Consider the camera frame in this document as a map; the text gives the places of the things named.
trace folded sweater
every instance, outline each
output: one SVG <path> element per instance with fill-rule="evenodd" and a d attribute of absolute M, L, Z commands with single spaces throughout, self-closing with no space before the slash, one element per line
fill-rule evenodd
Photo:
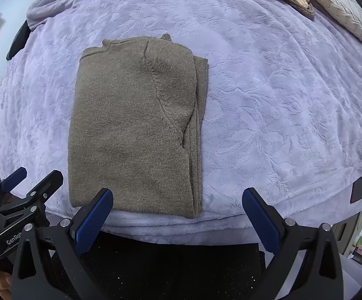
<path fill-rule="evenodd" d="M 166 39 L 86 49 L 68 141 L 72 206 L 111 189 L 113 208 L 193 218 L 201 208 L 207 60 Z"/>

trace lavender plush blanket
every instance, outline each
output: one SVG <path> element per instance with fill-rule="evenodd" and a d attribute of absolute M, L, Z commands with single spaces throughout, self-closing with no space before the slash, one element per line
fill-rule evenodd
<path fill-rule="evenodd" d="M 48 211 L 76 212 L 67 146 L 82 51 L 169 33 L 209 62 L 203 212 L 112 211 L 105 230 L 154 242 L 250 241 L 247 187 L 300 224 L 362 209 L 344 194 L 362 176 L 362 43 L 322 12 L 311 21 L 281 0 L 37 0 L 27 20 L 32 33 L 0 85 L 1 176 L 28 171 L 16 195 L 57 169 L 64 184 Z"/>

